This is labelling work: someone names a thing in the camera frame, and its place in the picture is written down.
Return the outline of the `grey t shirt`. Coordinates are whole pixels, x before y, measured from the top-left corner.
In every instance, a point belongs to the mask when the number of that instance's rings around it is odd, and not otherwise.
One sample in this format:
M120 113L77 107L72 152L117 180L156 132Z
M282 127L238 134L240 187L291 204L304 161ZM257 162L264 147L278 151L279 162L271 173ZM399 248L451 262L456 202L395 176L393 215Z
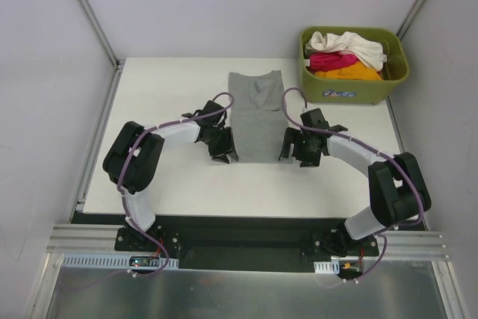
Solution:
M229 74L228 90L235 98L230 126L242 164L277 164L288 121L282 111L282 72L264 75Z

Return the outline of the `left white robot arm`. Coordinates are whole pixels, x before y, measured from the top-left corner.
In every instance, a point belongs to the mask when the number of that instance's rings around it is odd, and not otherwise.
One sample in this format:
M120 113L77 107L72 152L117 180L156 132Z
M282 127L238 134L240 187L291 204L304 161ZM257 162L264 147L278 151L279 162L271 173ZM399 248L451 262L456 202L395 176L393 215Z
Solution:
M158 233L151 228L155 213L147 188L155 177L162 152L204 143L211 160L225 164L238 160L232 129L226 125L230 107L209 100L202 109L159 126L147 128L135 121L123 125L102 169L122 197L126 222L135 228L131 240L140 250L152 250L158 242Z

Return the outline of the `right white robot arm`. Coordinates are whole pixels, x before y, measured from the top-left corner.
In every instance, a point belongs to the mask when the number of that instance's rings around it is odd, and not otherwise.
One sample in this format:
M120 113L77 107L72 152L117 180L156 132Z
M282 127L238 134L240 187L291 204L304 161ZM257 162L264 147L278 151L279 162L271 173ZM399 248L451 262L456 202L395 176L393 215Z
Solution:
M368 180L369 206L346 219L336 246L344 255L360 250L363 239L415 219L431 209L431 198L418 160L410 152L390 155L354 136L342 125L330 126L320 109L300 115L285 129L279 159L295 158L301 167L318 167L323 156L337 158Z

